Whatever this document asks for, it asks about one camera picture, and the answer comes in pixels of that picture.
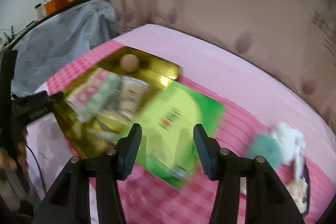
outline wire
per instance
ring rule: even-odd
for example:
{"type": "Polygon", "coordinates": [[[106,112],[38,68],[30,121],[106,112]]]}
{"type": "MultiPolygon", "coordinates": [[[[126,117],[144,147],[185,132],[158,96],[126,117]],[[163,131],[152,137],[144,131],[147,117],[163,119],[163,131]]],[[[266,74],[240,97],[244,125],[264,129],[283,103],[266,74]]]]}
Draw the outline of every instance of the wire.
{"type": "Polygon", "coordinates": [[[28,148],[28,150],[31,152],[31,154],[33,155],[35,161],[36,161],[36,164],[37,164],[37,167],[39,169],[39,172],[40,172],[40,176],[41,176],[41,181],[42,181],[42,187],[43,187],[43,191],[44,191],[44,194],[47,195],[47,189],[46,189],[46,186],[45,186],[45,183],[44,183],[44,179],[43,179],[43,176],[42,176],[42,171],[41,171],[41,167],[33,153],[33,151],[30,149],[30,147],[28,145],[26,145],[26,147],[28,148]]]}

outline gold tray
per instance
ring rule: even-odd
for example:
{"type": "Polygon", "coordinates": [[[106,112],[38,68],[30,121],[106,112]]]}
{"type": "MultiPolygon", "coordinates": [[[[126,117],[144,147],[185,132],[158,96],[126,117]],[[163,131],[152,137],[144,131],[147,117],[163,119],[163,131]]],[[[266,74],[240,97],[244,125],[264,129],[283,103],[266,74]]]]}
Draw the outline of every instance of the gold tray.
{"type": "MultiPolygon", "coordinates": [[[[180,74],[180,66],[172,62],[131,47],[123,47],[74,80],[63,91],[64,98],[68,96],[74,88],[85,83],[88,77],[98,67],[119,75],[132,76],[149,84],[149,89],[142,98],[138,111],[142,109],[145,103],[148,102],[158,90],[168,86],[173,80],[176,80],[180,74]],[[140,66],[138,71],[126,72],[120,67],[120,58],[124,54],[134,54],[139,58],[140,66]]],[[[64,135],[83,159],[96,157],[109,147],[109,144],[105,140],[85,130],[86,125],[89,126],[94,121],[90,124],[80,126],[77,115],[64,100],[54,105],[54,115],[64,135]]]]}

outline human hand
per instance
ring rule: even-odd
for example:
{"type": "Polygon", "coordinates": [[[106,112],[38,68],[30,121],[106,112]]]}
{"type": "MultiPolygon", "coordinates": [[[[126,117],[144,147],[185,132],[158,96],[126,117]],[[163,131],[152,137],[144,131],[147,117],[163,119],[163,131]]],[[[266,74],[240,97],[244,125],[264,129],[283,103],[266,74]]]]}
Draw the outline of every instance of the human hand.
{"type": "MultiPolygon", "coordinates": [[[[22,132],[23,136],[26,137],[28,134],[27,129],[22,132]]],[[[20,154],[17,156],[17,162],[21,165],[24,171],[28,170],[27,163],[27,153],[26,153],[26,141],[19,142],[17,145],[20,154]]],[[[16,170],[17,165],[14,159],[0,152],[0,170],[16,170]]]]}

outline bed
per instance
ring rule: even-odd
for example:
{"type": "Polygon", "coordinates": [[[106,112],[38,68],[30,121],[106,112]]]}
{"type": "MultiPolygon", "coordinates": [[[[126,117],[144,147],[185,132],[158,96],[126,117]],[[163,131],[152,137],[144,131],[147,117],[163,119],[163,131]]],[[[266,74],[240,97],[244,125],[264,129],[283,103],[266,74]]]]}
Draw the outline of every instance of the bed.
{"type": "MultiPolygon", "coordinates": [[[[90,66],[123,45],[157,55],[183,68],[180,82],[205,93],[227,106],[216,138],[222,146],[242,155],[244,147],[262,131],[285,121],[305,134],[305,155],[310,171],[310,212],[306,223],[315,223],[336,192],[336,140],[323,119],[286,86],[242,58],[187,34],[147,24],[116,37],[59,70],[38,88],[55,93],[90,66]]],[[[28,145],[41,165],[47,188],[76,152],[64,138],[52,114],[28,127],[28,145]]],[[[28,154],[30,177],[40,197],[37,165],[28,154]]],[[[284,182],[290,169],[280,168],[284,182]]],[[[139,165],[126,182],[119,182],[120,195],[128,223],[208,223],[216,183],[198,170],[180,192],[149,174],[139,165]]],[[[98,223],[95,209],[95,184],[90,185],[91,221],[98,223]]],[[[244,222],[244,197],[241,196],[238,223],[244,222]]]]}

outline green book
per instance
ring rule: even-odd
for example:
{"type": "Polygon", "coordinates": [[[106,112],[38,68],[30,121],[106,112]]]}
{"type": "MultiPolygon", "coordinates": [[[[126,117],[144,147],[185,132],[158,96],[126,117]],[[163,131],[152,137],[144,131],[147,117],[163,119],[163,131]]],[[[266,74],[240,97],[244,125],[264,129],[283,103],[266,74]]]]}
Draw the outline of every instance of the green book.
{"type": "MultiPolygon", "coordinates": [[[[150,100],[135,117],[142,127],[136,162],[149,172],[180,188],[195,172],[198,154],[193,129],[201,123],[208,136],[214,135],[224,105],[178,82],[150,100]]],[[[122,136],[128,134],[127,128],[122,136]]]]}

